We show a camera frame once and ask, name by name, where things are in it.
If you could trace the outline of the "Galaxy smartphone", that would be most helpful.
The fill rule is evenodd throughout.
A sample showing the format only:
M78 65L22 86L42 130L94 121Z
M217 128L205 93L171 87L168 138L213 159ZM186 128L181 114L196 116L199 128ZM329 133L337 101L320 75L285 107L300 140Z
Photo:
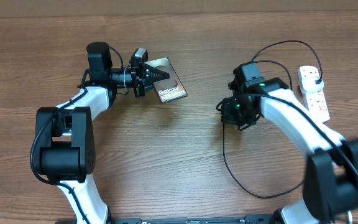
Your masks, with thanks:
M163 72L167 72L170 75L169 79L154 83L155 91L161 103L168 103L188 96L185 87L167 57L151 60L146 62L146 64Z

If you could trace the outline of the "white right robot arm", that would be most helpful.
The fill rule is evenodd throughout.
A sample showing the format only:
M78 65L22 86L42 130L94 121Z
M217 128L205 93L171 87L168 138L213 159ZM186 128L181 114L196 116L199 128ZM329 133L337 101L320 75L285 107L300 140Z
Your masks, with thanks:
M302 198L271 215L246 215L246 223L332 223L358 208L358 138L347 140L316 119L292 85L265 79L256 62L239 65L228 84L233 95L216 109L223 124L247 129L264 117L279 127L306 160Z

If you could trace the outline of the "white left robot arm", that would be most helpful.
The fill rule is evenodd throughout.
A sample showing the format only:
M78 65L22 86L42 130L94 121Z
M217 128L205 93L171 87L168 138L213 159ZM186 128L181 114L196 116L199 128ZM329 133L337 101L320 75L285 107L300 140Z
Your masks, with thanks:
M146 49L138 48L129 65L113 68L105 42L92 42L86 48L89 67L79 93L54 107L41 107L36 113L35 138L30 150L30 168L41 182L57 186L67 197L76 223L112 223L109 207L101 199L93 178L96 163L93 120L110 109L119 89L132 88L144 96L154 83L169 73L147 64Z

